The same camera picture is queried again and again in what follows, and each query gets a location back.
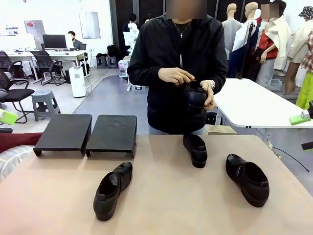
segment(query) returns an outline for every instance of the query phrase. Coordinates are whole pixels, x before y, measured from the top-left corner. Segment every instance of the plaid shirt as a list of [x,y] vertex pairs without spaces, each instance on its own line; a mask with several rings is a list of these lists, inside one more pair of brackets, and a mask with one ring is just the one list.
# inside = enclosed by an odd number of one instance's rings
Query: plaid shirt
[[308,48],[309,52],[308,54],[304,57],[301,66],[305,68],[306,70],[313,72],[313,31],[309,34],[309,39],[308,39]]

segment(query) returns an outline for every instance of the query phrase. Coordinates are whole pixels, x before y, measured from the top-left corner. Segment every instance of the necklace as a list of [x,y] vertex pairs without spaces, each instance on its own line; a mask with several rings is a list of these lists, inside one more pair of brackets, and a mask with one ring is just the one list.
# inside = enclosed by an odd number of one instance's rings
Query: necklace
[[176,24],[174,23],[176,29],[178,30],[178,32],[180,33],[180,38],[182,38],[182,35],[184,34],[184,32],[186,31],[186,29],[188,28],[188,26],[191,24],[192,20],[189,22],[189,24],[187,25],[187,27],[185,28],[185,30],[183,32],[181,32],[178,27],[176,26]]

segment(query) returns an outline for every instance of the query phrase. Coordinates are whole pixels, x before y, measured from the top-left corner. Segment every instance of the green object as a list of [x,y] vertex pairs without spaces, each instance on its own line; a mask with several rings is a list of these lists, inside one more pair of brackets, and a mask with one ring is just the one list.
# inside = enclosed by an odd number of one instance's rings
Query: green object
[[0,122],[3,122],[8,125],[13,125],[19,116],[16,114],[10,113],[3,109],[0,109]]
[[301,115],[298,115],[298,116],[289,118],[289,121],[292,126],[295,126],[295,125],[298,125],[307,121],[311,121],[311,118],[303,119]]
[[296,105],[301,109],[308,109],[311,100],[313,100],[313,72],[307,71]]

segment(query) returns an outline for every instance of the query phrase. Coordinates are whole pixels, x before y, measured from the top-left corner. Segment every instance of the white wall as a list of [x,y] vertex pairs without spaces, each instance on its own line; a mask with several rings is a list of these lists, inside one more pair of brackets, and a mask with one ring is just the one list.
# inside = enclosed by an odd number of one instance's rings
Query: white wall
[[287,4],[284,12],[285,18],[294,33],[305,22],[304,18],[299,16],[300,12],[304,6],[313,6],[313,0],[284,0],[284,2]]
[[[93,55],[106,53],[112,44],[112,25],[109,0],[0,0],[0,31],[5,24],[19,27],[25,33],[24,20],[42,20],[46,34],[67,34],[70,30],[76,38],[92,49]],[[83,39],[79,11],[98,12],[101,39]]]
[[[303,10],[304,6],[313,6],[313,0],[284,0],[287,4],[285,9],[285,18],[291,28],[291,33],[296,32],[305,22],[304,18],[300,17],[299,14]],[[302,67],[299,68],[296,76],[296,85],[301,87],[306,70]]]

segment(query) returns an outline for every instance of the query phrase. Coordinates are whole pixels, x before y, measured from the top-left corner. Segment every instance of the white air purifier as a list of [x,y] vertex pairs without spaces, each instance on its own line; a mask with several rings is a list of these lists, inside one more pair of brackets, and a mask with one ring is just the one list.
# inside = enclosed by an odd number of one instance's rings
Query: white air purifier
[[86,96],[85,78],[82,67],[72,67],[68,70],[70,82],[72,85],[73,96]]

